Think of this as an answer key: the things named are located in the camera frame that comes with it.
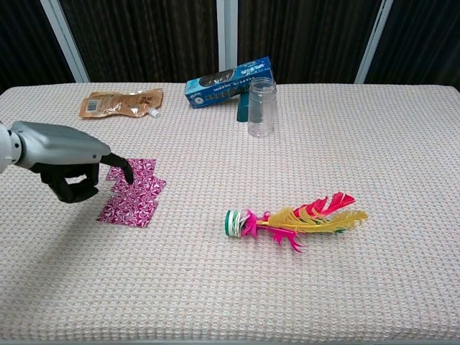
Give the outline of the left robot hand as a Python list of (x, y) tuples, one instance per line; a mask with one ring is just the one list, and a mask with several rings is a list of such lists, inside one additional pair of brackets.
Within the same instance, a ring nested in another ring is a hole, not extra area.
[(134, 182), (126, 159), (78, 129), (29, 121), (1, 127), (1, 171), (16, 165), (37, 173), (64, 203), (82, 202), (97, 194), (100, 164), (121, 169), (125, 181)]

